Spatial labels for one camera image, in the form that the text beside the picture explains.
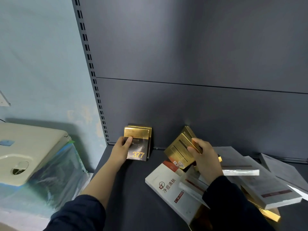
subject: light blue wall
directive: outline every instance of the light blue wall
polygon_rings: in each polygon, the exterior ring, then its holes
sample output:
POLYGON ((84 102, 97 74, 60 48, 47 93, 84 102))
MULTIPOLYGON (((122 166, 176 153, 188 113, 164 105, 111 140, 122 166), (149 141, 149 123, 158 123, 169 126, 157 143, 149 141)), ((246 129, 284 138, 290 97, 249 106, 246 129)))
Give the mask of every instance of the light blue wall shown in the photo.
POLYGON ((86 169, 106 147, 71 0, 0 0, 0 119, 67 131, 86 169))

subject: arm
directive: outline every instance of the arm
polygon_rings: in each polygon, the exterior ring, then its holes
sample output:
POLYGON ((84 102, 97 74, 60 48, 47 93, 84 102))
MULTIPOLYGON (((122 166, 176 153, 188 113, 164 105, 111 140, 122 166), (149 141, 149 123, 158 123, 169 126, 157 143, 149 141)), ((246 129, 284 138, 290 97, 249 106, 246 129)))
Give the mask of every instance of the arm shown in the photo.
POLYGON ((127 151, 133 138, 123 145, 120 137, 104 166, 74 200, 51 216, 45 231, 98 231, 105 225, 105 209, 113 187, 116 173, 127 158, 127 151))
POLYGON ((202 199, 210 207, 210 221, 214 230, 271 230, 274 228, 266 221, 260 211, 250 203, 242 191, 224 175, 218 155, 210 145, 193 138, 203 153, 188 147, 194 156, 200 174, 209 183, 202 199))

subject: beige plastic lid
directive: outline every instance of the beige plastic lid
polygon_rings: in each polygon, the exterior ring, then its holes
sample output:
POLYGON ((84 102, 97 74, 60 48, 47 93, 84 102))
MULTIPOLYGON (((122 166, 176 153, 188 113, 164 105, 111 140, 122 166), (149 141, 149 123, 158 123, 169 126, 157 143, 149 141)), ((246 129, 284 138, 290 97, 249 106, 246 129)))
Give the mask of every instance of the beige plastic lid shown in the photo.
POLYGON ((62 130, 0 123, 0 183, 25 184, 68 138, 62 130))

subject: perforated metal strip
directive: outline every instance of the perforated metal strip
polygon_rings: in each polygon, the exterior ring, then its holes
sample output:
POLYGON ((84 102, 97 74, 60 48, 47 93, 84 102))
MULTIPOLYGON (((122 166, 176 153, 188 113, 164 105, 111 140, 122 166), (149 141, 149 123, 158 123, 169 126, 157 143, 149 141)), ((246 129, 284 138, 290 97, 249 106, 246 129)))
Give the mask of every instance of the perforated metal strip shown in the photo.
POLYGON ((81 10, 81 6, 80 6, 80 1, 79 0, 72 0, 72 2, 73 2, 75 16, 76 16, 76 20, 77 20, 77 24, 78 24, 78 28, 79 28, 80 38, 81 38, 81 41, 82 41, 82 44, 83 44, 84 54, 85 54, 85 57, 86 57, 86 60, 87 60, 89 75, 90 75, 92 86, 93 86, 93 92, 94 92, 94 95, 95 95, 95 98, 96 98, 98 111, 99 111, 101 121, 102 121, 102 127, 103 127, 105 140, 106 140, 106 143, 109 144, 109 136, 108 136, 108 131, 107 131, 107 125, 106 125, 104 112, 103 112, 103 108, 102 108, 101 97, 100 97, 98 86, 97 86, 93 60, 92 60, 92 55, 91 55, 90 46, 89 46, 89 42, 88 42, 86 26, 84 25, 84 21, 83 21, 83 15, 82 15, 82 10, 81 10))

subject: clear plastic sheet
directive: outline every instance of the clear plastic sheet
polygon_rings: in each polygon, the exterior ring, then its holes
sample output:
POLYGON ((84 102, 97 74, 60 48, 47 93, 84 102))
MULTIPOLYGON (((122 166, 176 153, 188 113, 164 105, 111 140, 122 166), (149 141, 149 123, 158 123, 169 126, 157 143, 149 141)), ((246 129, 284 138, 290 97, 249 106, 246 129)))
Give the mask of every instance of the clear plastic sheet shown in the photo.
POLYGON ((74 144, 69 142, 24 185, 0 183, 0 208, 49 218, 74 199, 88 179, 74 144))

